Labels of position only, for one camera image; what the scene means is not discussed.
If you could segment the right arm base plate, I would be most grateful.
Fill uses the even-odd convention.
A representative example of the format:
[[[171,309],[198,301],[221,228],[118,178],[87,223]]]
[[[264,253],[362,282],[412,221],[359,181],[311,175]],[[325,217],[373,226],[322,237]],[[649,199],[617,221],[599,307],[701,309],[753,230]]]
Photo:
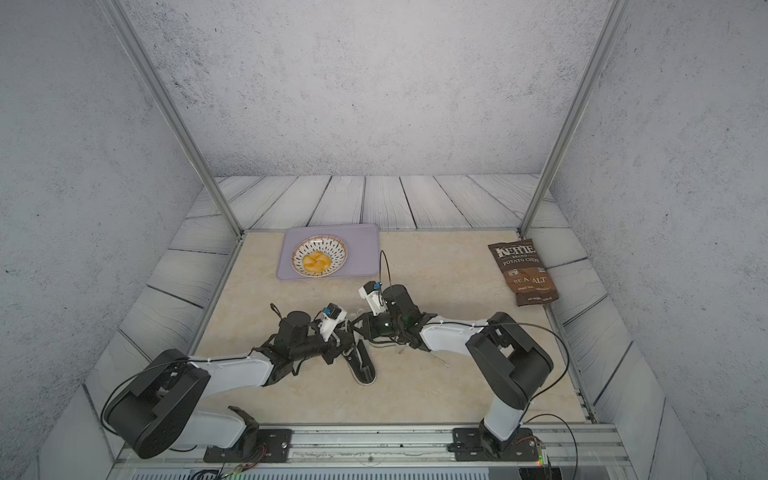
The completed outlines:
[[[518,428],[507,440],[498,440],[489,431],[455,428],[447,451],[459,462],[533,462],[542,461],[539,440],[528,428]]]

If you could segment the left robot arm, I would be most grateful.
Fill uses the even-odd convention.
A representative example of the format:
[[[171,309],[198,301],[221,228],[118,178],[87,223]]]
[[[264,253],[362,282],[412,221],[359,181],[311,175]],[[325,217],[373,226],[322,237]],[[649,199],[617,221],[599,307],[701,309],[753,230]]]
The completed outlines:
[[[199,408],[204,397],[245,387],[271,386],[315,357],[327,364],[342,357],[353,376],[367,385],[375,368],[340,307],[330,304],[312,318],[303,311],[281,317],[278,330],[248,353],[191,358],[177,349],[159,354],[110,394],[100,412],[102,425],[121,437],[142,459],[169,449],[206,449],[209,463],[256,463],[268,450],[258,422],[240,407],[225,413]]]

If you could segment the black canvas sneaker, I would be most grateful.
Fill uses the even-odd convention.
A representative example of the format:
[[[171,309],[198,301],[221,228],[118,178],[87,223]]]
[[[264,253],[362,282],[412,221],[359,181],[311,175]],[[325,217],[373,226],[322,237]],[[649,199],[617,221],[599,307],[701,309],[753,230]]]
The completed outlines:
[[[424,343],[421,340],[420,331],[424,319],[424,314],[393,315],[383,312],[374,315],[372,312],[365,312],[352,320],[349,328],[372,346],[401,345],[422,349]]]
[[[353,377],[361,385],[371,385],[376,379],[376,370],[362,339],[357,339],[342,353]]]

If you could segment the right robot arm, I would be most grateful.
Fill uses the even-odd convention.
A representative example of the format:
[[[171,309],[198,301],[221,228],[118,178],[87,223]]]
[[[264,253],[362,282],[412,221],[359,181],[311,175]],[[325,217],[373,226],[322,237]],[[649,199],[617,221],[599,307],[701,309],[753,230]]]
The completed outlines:
[[[370,310],[352,327],[369,343],[382,340],[428,352],[452,352],[475,362],[494,394],[477,429],[485,455],[500,459],[523,440],[518,435],[523,417],[554,363],[521,324],[504,312],[479,322],[424,313],[401,284],[383,288],[368,281],[358,293]]]

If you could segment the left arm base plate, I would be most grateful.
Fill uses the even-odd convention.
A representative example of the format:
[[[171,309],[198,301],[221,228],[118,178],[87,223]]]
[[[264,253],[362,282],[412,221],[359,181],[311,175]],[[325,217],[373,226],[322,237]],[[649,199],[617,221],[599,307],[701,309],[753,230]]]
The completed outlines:
[[[285,463],[293,431],[247,427],[229,448],[211,446],[204,453],[205,463]]]

